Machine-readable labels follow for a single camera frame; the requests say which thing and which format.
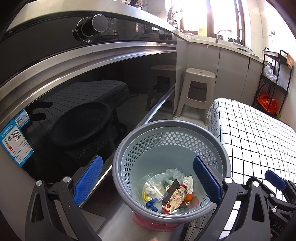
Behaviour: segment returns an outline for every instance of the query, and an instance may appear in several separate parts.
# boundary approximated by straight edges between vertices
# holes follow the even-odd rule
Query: towel
[[[290,69],[293,68],[294,59],[293,59],[292,56],[289,55],[289,54],[288,54],[288,56],[287,56],[287,64],[288,64],[288,66],[289,66]]]

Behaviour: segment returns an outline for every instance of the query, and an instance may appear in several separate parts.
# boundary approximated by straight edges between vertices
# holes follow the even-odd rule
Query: stool
[[[156,65],[151,68],[152,71],[152,78],[149,82],[148,88],[148,97],[147,97],[147,104],[146,110],[150,110],[151,106],[151,99],[161,99],[164,94],[156,92],[155,89],[155,80],[157,80],[157,76],[162,77],[169,77],[170,78],[170,88],[176,83],[176,79],[181,79],[181,66],[174,66],[174,65]],[[171,95],[169,101],[172,102],[172,107],[174,110],[174,96]]]
[[[191,81],[207,84],[205,101],[193,100],[188,97]],[[215,74],[201,69],[187,69],[175,118],[179,118],[184,105],[205,110],[205,124],[208,125],[207,112],[213,103],[215,88]]]

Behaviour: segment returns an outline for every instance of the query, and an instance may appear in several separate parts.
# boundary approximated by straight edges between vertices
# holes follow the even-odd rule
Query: black metal shelf
[[[291,82],[291,76],[292,76],[292,70],[293,70],[293,68],[292,68],[291,71],[290,71],[290,77],[289,77],[289,82],[288,82],[287,89],[279,86],[278,85],[278,80],[279,80],[279,75],[280,75],[281,64],[288,66],[287,59],[282,55],[282,53],[285,53],[287,56],[289,55],[287,52],[285,52],[283,50],[280,50],[280,52],[277,53],[277,52],[269,51],[269,49],[267,47],[264,48],[264,58],[263,58],[262,71],[261,71],[257,91],[256,91],[255,96],[254,96],[254,101],[253,101],[253,104],[252,104],[252,107],[255,107],[256,109],[260,110],[263,113],[268,114],[269,116],[272,116],[273,118],[276,118],[276,115],[273,115],[273,114],[269,113],[268,110],[269,110],[270,104],[272,102],[272,99],[274,97],[274,93],[275,93],[275,91],[279,91],[282,94],[284,94],[283,102],[281,103],[280,109],[278,111],[278,113],[280,114],[281,110],[283,108],[284,102],[285,102],[285,100],[287,98],[287,95],[288,95],[288,90],[289,90],[289,86],[290,86],[290,82]],[[276,78],[275,82],[273,82],[272,80],[270,80],[269,78],[267,78],[266,76],[263,75],[264,67],[266,66],[266,64],[265,64],[266,56],[272,58],[275,61],[275,63],[274,63],[274,73],[277,73],[277,78]],[[265,86],[266,84],[268,84],[268,86],[269,86],[268,91],[267,91],[268,95],[270,96],[270,93],[272,92],[272,95],[270,96],[271,101],[269,103],[269,106],[267,107],[267,110],[265,110],[257,100],[257,98],[260,96],[260,92],[261,92],[263,86]]]
[[[273,82],[272,80],[270,80],[269,78],[267,78],[266,76],[264,75],[261,75],[260,76],[261,79],[263,79],[264,81],[266,81],[268,84],[270,84],[272,87],[275,87],[276,86],[276,89],[281,91],[283,94],[287,94],[288,91],[285,90],[283,87],[279,86],[278,84],[276,84],[275,82]]]

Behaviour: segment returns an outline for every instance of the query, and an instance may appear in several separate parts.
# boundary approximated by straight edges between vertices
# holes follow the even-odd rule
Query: clear plastic cup
[[[147,195],[149,199],[154,199],[156,202],[161,202],[168,195],[168,192],[163,185],[156,180],[152,173],[141,178],[137,187],[139,193],[142,193],[144,202],[147,202],[148,200],[147,198],[144,198],[144,195]]]

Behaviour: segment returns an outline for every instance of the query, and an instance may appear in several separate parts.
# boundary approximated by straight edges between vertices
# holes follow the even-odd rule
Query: trash can
[[[230,177],[229,157],[223,145],[207,130],[185,121],[159,120],[140,126],[129,133],[118,146],[113,159],[113,180],[123,201],[138,215],[155,223],[187,223],[216,207],[207,196],[193,170],[193,159],[202,156],[223,177]],[[199,204],[184,213],[164,214],[146,208],[133,191],[149,173],[165,173],[177,168],[193,177],[193,191]]]
[[[110,134],[112,119],[110,106],[103,102],[81,104],[54,123],[50,138],[56,147],[76,161],[87,162],[94,155],[106,160],[115,149]]]

